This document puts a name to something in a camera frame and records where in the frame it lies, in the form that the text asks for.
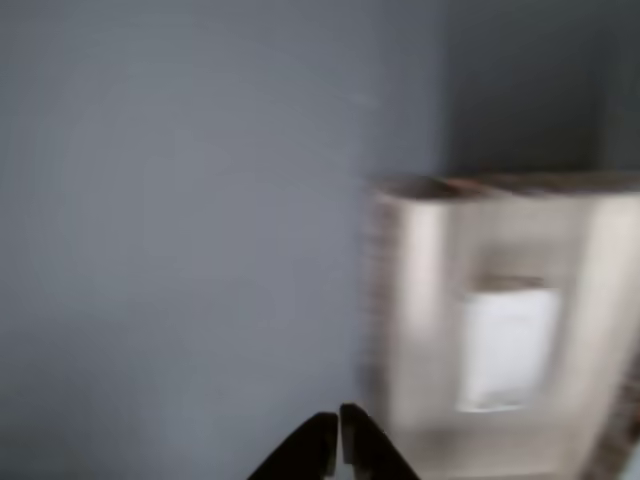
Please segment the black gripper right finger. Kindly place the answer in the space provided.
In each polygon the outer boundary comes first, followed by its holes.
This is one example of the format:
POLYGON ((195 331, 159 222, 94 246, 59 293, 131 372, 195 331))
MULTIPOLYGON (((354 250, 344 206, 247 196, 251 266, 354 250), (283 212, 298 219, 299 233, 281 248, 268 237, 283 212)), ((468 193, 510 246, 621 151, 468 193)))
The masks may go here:
POLYGON ((340 406, 343 459, 355 479, 419 480, 386 433, 359 405, 340 406))

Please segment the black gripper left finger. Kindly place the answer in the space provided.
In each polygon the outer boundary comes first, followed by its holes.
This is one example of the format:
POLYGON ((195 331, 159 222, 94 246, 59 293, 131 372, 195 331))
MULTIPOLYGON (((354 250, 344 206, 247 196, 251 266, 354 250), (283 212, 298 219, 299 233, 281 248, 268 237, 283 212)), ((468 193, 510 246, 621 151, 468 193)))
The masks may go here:
POLYGON ((335 472, 338 415, 319 412, 291 432, 249 480, 320 480, 335 472))

